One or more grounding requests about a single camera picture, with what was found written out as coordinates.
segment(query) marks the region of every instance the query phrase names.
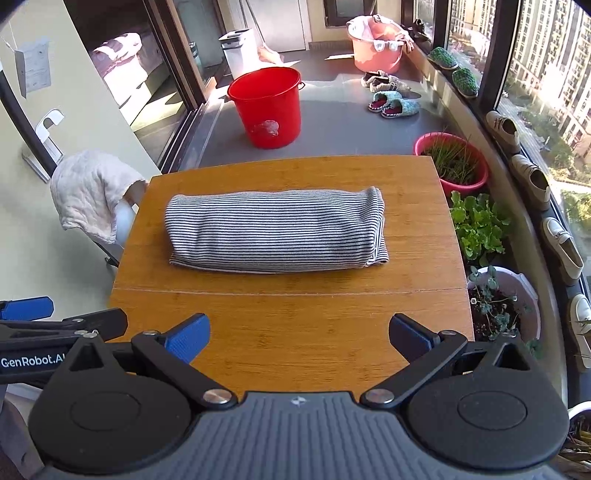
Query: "gray floor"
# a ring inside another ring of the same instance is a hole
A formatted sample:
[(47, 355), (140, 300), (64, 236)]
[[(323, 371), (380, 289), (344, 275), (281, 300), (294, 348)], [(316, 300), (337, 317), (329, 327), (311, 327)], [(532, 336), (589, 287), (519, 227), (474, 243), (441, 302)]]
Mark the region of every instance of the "gray floor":
[(249, 142), (233, 102), (206, 112), (205, 133), (193, 139), (191, 158), (181, 168), (210, 167), (273, 158), (346, 154), (412, 154), (413, 143), (432, 131), (454, 131), (421, 74), (409, 62), (397, 76), (412, 87), (410, 98), (421, 106), (418, 115), (384, 119), (369, 112), (372, 93), (361, 86), (362, 76), (352, 58), (330, 59), (350, 51), (296, 51), (285, 54), (285, 62), (296, 61), (306, 86), (300, 91), (301, 134), (290, 145), (261, 150)]

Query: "wooden table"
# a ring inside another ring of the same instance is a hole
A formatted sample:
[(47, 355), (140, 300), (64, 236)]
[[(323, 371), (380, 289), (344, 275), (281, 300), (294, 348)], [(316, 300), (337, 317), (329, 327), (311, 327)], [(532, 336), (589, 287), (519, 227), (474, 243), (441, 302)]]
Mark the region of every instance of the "wooden table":
[[(177, 193), (381, 189), (386, 265), (301, 274), (226, 274), (173, 267), (164, 209)], [(351, 390), (359, 396), (406, 361), (388, 322), (403, 312), (431, 330), (473, 336), (453, 225), (430, 157), (299, 158), (154, 177), (111, 294), (126, 338), (206, 313), (211, 340), (193, 362), (237, 395), (245, 390)]]

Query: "table seam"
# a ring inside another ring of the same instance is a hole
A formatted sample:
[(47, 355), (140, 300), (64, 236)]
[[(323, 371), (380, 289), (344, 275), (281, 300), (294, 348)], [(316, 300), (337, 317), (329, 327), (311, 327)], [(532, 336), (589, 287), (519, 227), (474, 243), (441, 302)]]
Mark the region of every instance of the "table seam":
[(211, 292), (211, 291), (194, 291), (194, 290), (163, 290), (159, 288), (141, 288), (141, 287), (113, 287), (115, 290), (128, 291), (143, 291), (149, 293), (181, 293), (185, 295), (218, 295), (230, 297), (340, 297), (340, 296), (370, 296), (370, 295), (392, 295), (405, 293), (428, 293), (439, 291), (456, 291), (464, 290), (466, 287), (451, 287), (451, 288), (432, 288), (428, 290), (402, 290), (402, 291), (379, 291), (379, 292), (340, 292), (340, 293), (233, 293), (233, 292)]

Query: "lettuce plant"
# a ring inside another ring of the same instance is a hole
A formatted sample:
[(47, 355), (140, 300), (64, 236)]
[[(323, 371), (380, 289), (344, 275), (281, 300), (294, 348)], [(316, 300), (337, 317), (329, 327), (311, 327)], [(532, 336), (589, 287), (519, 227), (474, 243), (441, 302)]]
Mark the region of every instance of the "lettuce plant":
[(487, 254), (505, 253), (502, 239), (507, 236), (511, 221), (489, 196), (468, 196), (462, 200), (459, 192), (452, 192), (450, 214), (456, 230), (462, 255), (468, 261), (478, 260), (482, 267), (488, 265)]

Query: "potted plant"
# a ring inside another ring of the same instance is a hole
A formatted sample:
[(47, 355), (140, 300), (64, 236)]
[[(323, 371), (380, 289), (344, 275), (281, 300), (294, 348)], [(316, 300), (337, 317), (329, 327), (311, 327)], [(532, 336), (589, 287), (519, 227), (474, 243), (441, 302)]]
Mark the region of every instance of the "potted plant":
[(446, 196), (452, 191), (468, 194), (488, 180), (484, 155), (467, 140), (445, 132), (425, 134), (414, 143), (414, 155), (433, 159)]
[(550, 465), (565, 478), (591, 477), (591, 401), (569, 408), (569, 434)]
[(507, 268), (470, 268), (467, 283), (476, 341), (519, 333), (534, 356), (540, 339), (538, 295), (524, 274)]
[(459, 192), (453, 191), (450, 214), (466, 260), (478, 260), (481, 267), (486, 267), (489, 264), (487, 254), (505, 253), (502, 240), (507, 236), (511, 221), (496, 203), (491, 205), (486, 193), (462, 200)]

